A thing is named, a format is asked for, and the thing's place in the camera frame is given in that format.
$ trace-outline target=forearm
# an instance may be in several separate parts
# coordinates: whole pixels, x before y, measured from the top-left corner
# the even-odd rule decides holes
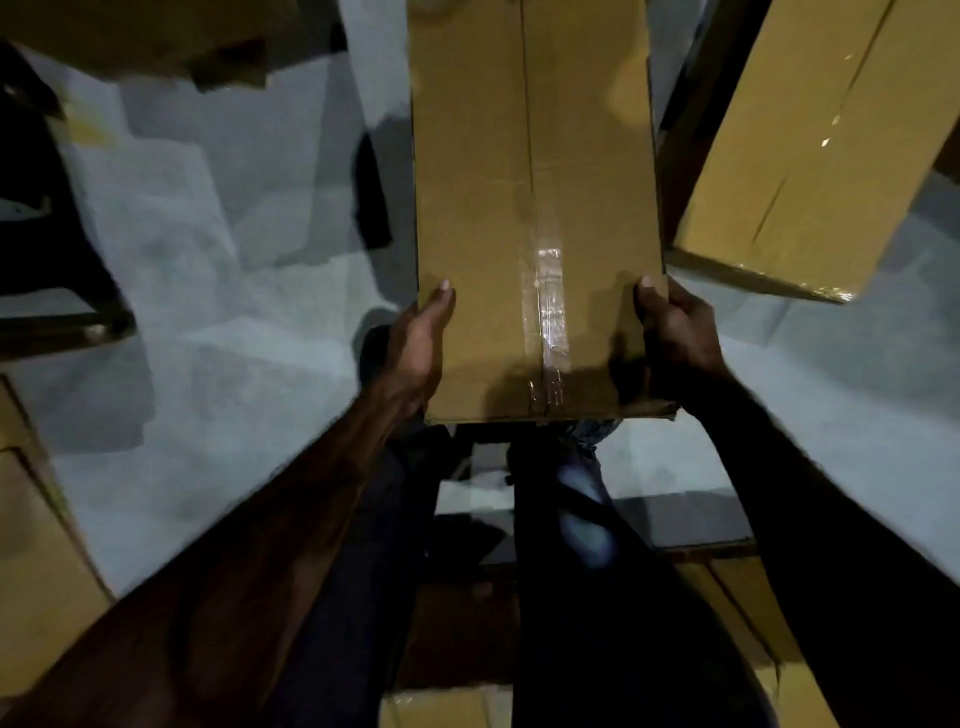
[[[382,379],[361,394],[268,485],[94,625],[9,724],[248,719],[269,693],[406,404]]]
[[[944,640],[941,654],[958,646],[957,587],[841,493],[738,383],[712,383],[695,411],[841,723],[957,718],[957,668],[936,656]]]

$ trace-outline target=hand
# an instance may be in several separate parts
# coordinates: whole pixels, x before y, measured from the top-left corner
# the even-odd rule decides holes
[[[456,303],[456,291],[445,280],[423,310],[414,303],[390,329],[387,363],[380,378],[390,396],[407,400],[406,417],[425,407],[437,391],[443,368],[444,329]]]
[[[703,385],[732,378],[717,336],[713,307],[667,277],[668,298],[644,278],[634,289],[645,330],[652,386],[684,408],[696,406]]]

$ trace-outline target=jeans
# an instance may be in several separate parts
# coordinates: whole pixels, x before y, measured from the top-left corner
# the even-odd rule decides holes
[[[388,445],[266,725],[376,725],[450,450],[443,427]],[[536,427],[507,460],[522,629],[514,726],[776,725],[712,609],[619,517],[589,449]]]

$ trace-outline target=black object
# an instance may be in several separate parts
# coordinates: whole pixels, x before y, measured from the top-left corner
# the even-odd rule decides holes
[[[0,296],[65,288],[91,313],[0,319],[0,360],[116,341],[133,314],[87,239],[45,115],[62,117],[56,94],[0,42]]]

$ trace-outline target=person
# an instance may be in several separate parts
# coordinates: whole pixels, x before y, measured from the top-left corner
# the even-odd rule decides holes
[[[122,598],[4,728],[374,725],[449,465],[445,428],[416,414],[440,379],[454,306],[444,282],[403,313],[347,412]],[[636,309],[653,381],[717,447],[839,723],[960,725],[956,585],[833,485],[737,381],[709,305],[672,279],[663,298],[645,279]],[[533,427],[508,453],[515,724],[775,724],[709,607],[616,515],[598,431]]]

